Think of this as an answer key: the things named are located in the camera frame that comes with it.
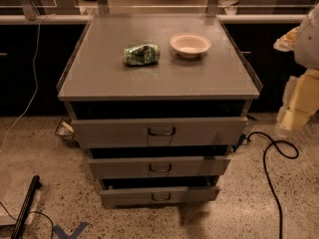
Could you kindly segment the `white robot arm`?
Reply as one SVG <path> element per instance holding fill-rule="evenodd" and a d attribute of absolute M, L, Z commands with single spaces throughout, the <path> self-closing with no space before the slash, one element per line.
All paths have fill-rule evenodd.
<path fill-rule="evenodd" d="M 281 131 L 297 131 L 319 111 L 319 4 L 298 27 L 277 39 L 273 48 L 293 51 L 295 62 L 306 69 L 299 78 L 288 80 L 277 116 Z"/>

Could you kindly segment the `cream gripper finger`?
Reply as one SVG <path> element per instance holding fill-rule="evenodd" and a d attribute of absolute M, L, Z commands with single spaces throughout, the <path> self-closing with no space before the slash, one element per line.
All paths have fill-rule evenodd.
<path fill-rule="evenodd" d="M 319 111 L 319 71 L 308 69 L 299 78 L 291 76 L 277 116 L 282 130 L 297 131 Z"/>
<path fill-rule="evenodd" d="M 293 51 L 295 48 L 298 30 L 299 28 L 295 27 L 288 31 L 286 34 L 275 41 L 275 43 L 273 44 L 273 48 L 281 52 Z"/>

